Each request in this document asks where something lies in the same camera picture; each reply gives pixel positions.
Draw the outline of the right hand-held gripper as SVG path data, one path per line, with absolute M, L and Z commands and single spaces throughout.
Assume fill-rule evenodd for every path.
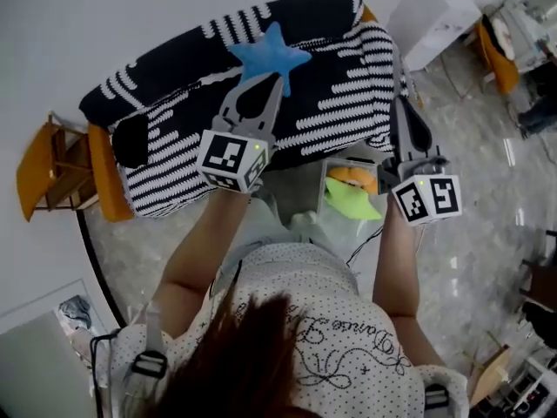
M 404 96 L 391 103 L 390 125 L 396 155 L 377 167 L 379 193 L 392 194 L 410 226 L 460 216 L 460 178 L 438 146 L 429 151 L 429 127 Z

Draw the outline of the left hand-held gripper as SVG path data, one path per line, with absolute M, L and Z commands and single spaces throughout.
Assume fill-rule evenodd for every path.
M 233 192 L 253 189 L 271 162 L 283 90 L 279 74 L 262 74 L 228 92 L 200 142 L 197 170 L 208 185 Z

